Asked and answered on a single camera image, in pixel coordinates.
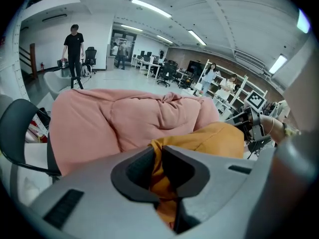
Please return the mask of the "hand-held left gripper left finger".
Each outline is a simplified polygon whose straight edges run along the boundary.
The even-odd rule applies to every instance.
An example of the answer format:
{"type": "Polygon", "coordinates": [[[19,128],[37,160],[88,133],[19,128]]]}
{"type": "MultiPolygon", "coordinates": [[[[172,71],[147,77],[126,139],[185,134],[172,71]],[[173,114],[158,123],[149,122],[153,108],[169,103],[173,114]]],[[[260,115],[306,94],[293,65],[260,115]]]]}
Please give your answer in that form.
{"type": "Polygon", "coordinates": [[[132,202],[111,182],[121,161],[147,148],[101,158],[64,176],[31,204],[30,223],[46,239],[171,239],[153,204],[132,202]]]}

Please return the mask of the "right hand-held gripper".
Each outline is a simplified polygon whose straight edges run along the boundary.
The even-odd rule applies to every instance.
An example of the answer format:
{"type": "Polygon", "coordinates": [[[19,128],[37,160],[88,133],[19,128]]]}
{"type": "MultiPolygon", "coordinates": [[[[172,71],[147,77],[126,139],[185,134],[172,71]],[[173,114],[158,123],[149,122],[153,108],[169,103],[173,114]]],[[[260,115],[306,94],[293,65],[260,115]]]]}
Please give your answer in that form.
{"type": "Polygon", "coordinates": [[[244,100],[244,106],[231,113],[226,123],[235,126],[244,134],[245,147],[250,155],[258,156],[262,148],[270,143],[271,137],[264,131],[260,115],[266,99],[256,91],[251,91],[244,100]]]}

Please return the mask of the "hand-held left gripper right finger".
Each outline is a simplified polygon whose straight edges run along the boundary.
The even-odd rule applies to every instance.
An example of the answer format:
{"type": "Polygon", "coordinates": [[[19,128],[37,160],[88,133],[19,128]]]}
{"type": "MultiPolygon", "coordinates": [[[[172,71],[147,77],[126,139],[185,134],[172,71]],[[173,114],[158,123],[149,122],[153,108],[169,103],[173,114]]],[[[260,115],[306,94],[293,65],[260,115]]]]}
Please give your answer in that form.
{"type": "Polygon", "coordinates": [[[257,160],[164,148],[179,197],[179,239],[307,239],[316,236],[316,134],[268,148],[257,160]]]}

